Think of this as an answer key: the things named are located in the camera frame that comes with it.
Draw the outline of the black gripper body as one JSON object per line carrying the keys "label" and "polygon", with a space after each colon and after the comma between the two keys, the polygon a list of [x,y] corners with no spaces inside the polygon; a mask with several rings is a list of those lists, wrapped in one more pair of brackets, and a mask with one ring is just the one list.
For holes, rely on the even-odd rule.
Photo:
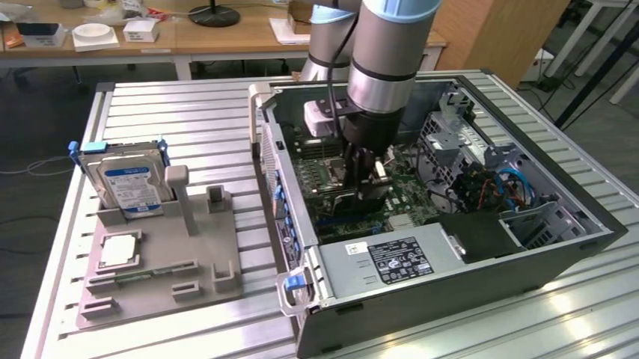
{"label": "black gripper body", "polygon": [[369,111],[350,114],[343,127],[346,141],[381,156],[395,140],[402,119],[402,110],[389,114]]}

